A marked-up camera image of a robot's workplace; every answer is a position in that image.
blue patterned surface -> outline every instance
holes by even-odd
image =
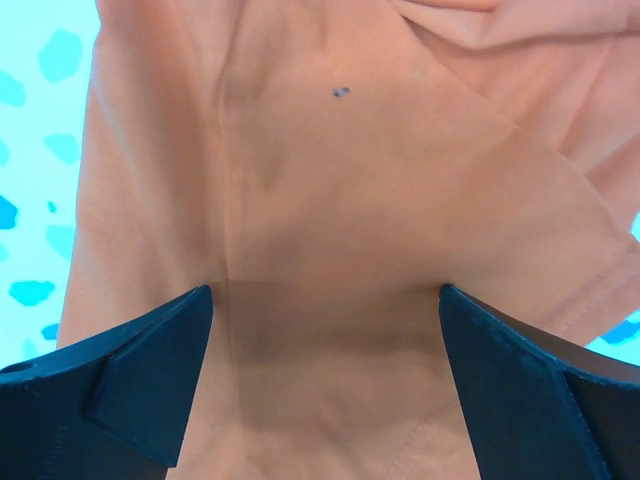
[[[98,27],[92,0],[0,0],[0,368],[55,347]],[[640,365],[640,312],[591,348]]]

cyan blob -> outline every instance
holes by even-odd
[[[12,107],[22,107],[26,100],[27,94],[22,82],[4,70],[0,70],[0,103]]]
[[[67,133],[56,133],[44,138],[44,144],[53,154],[67,165],[80,160],[80,148],[78,142]]]
[[[640,333],[640,323],[625,320],[609,333],[602,335],[602,339],[609,344],[618,344],[632,340],[638,333]]]
[[[9,162],[9,147],[0,139],[0,167],[4,167]]]
[[[0,230],[10,230],[16,226],[18,207],[0,195]]]
[[[59,324],[54,323],[53,325],[47,325],[44,327],[41,332],[42,336],[45,340],[56,340],[58,338],[58,327]]]
[[[38,54],[40,71],[51,83],[75,75],[81,58],[82,40],[66,30],[57,30]]]
[[[49,245],[65,260],[71,260],[74,229],[66,226],[47,227],[46,239]]]
[[[14,282],[9,288],[9,295],[25,307],[33,307],[49,298],[55,288],[51,282]]]

seam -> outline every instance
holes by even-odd
[[[613,293],[617,292],[618,290],[620,290],[620,288],[622,288],[624,285],[626,285],[629,280],[632,280],[634,278],[638,278],[640,277],[640,272],[634,272],[631,273],[629,275],[626,275],[625,277],[623,277],[621,280],[619,280],[618,282],[616,282],[611,288],[607,289],[605,292],[601,293],[600,295],[598,295],[596,298],[593,299],[592,302],[590,302],[587,306],[585,306],[584,308],[582,308],[581,310],[579,310],[560,330],[559,330],[559,334],[565,333],[567,330],[569,330],[571,327],[573,327],[578,320],[580,320],[581,317],[585,316],[586,314],[588,314],[589,312],[595,310],[599,305],[601,305],[604,300],[606,298],[608,298],[609,296],[611,296]]]
[[[391,462],[391,465],[389,466],[389,468],[387,469],[387,472],[385,473],[385,475],[383,477],[384,480],[392,480],[394,478],[393,475],[395,473],[397,473],[397,471],[398,471],[398,469],[400,467],[400,459],[401,459],[402,455],[410,450],[411,441],[418,435],[418,432],[420,431],[420,429],[423,426],[425,426],[429,422],[429,420],[434,418],[436,415],[438,415],[439,413],[451,408],[454,405],[455,401],[456,400],[451,400],[450,402],[448,402],[444,406],[438,408],[437,410],[427,413],[422,418],[422,420],[420,420],[420,422],[418,422],[416,424],[416,426],[411,429],[411,431],[405,437],[405,440],[404,440],[404,442],[402,444],[402,447],[400,447],[400,449],[393,456],[393,460]],[[422,445],[419,449],[414,451],[414,454],[411,456],[410,460],[405,465],[406,468],[404,469],[403,472],[401,472],[402,476],[401,477],[397,477],[397,480],[402,480],[403,478],[406,478],[406,475],[409,473],[411,467],[413,466],[413,464],[418,459],[418,456],[422,452],[424,452],[424,450],[427,448],[427,446],[430,443],[432,437],[433,437],[433,434],[430,433],[427,436],[427,438],[425,439],[424,445]]]
[[[229,45],[225,52],[225,58],[222,62],[222,66],[220,67],[220,73],[217,76],[216,84],[212,88],[212,96],[213,101],[212,104],[215,105],[215,119],[217,121],[217,131],[220,142],[220,163],[219,165],[223,169],[222,171],[222,237],[223,237],[223,262],[224,262],[224,283],[226,287],[226,305],[227,305],[227,346],[229,348],[229,355],[231,357],[231,365],[233,366],[233,377],[235,380],[236,394],[237,394],[237,402],[238,402],[238,418],[240,421],[240,441],[243,450],[243,454],[246,457],[247,448],[246,441],[244,435],[243,427],[243,419],[242,419],[242,401],[241,401],[241,393],[240,393],[240,374],[238,372],[238,362],[237,362],[237,353],[234,348],[233,342],[233,322],[231,320],[231,282],[229,280],[229,188],[228,188],[228,178],[229,178],[229,148],[226,143],[226,137],[224,132],[224,107],[225,107],[225,91],[226,91],[226,77],[227,71],[229,69],[229,63],[232,56],[232,53],[235,51],[235,46],[238,40],[240,25],[242,23],[242,19],[245,14],[246,3],[242,1],[241,5],[238,6],[237,17],[233,29],[233,33],[231,39],[229,41]]]
[[[616,260],[609,268],[607,268],[604,272],[602,272],[600,275],[598,275],[593,280],[591,280],[589,283],[587,283],[584,287],[580,288],[568,300],[566,300],[565,302],[561,303],[556,309],[554,309],[551,313],[549,313],[543,319],[543,321],[540,322],[540,328],[541,329],[545,329],[545,327],[548,326],[548,324],[555,317],[557,317],[560,313],[562,313],[564,310],[566,310],[570,305],[574,304],[581,296],[584,295],[584,293],[587,290],[590,290],[591,288],[593,288],[595,285],[597,285],[602,280],[604,280],[606,277],[608,277],[611,274],[612,271],[614,271],[620,265],[624,264],[629,257],[631,257],[631,256],[633,256],[635,254],[635,250],[636,250],[636,246],[635,245],[629,246],[629,248],[626,250],[626,252],[618,260]],[[626,275],[619,283],[616,283],[616,285],[614,285],[613,287],[607,289],[605,292],[601,293],[595,299],[590,301],[587,306],[583,307],[579,312],[576,313],[576,315],[571,320],[569,320],[566,323],[566,325],[565,325],[565,327],[563,327],[562,331],[566,331],[566,329],[570,328],[573,324],[575,324],[578,321],[578,319],[581,316],[583,316],[586,312],[590,311],[591,309],[595,308],[595,304],[596,303],[602,301],[605,296],[609,296],[614,290],[619,288],[622,284],[626,283],[630,278],[633,278],[636,275],[638,275],[638,272],[634,272],[634,273],[631,273],[629,275]]]

peach t-shirt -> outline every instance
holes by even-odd
[[[100,0],[60,346],[209,284],[171,480],[479,478],[437,317],[640,307],[640,0]]]

dark blue stain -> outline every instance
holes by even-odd
[[[622,343],[631,340],[637,333],[640,333],[640,323],[625,320],[609,333],[602,335],[602,339],[609,344]]]
[[[27,100],[24,85],[4,70],[0,70],[0,103],[22,107]]]
[[[56,83],[78,71],[82,58],[82,41],[75,33],[56,31],[38,54],[40,71],[44,78]]]
[[[49,226],[45,238],[51,247],[65,260],[71,260],[73,250],[73,227]]]
[[[71,165],[80,160],[80,149],[78,142],[66,133],[56,133],[44,138],[44,144],[53,154],[67,165]]]
[[[0,195],[0,230],[9,230],[16,226],[18,208]]]
[[[350,91],[351,89],[349,87],[334,88],[333,96],[337,98],[344,97]]]
[[[53,325],[47,325],[46,327],[44,327],[41,331],[42,331],[42,336],[44,337],[45,340],[55,340],[58,338],[58,327],[59,325],[57,323],[54,323]]]
[[[15,282],[9,288],[9,295],[25,307],[33,307],[49,298],[55,288],[51,282]]]
[[[3,167],[9,161],[9,147],[0,140],[0,167]]]

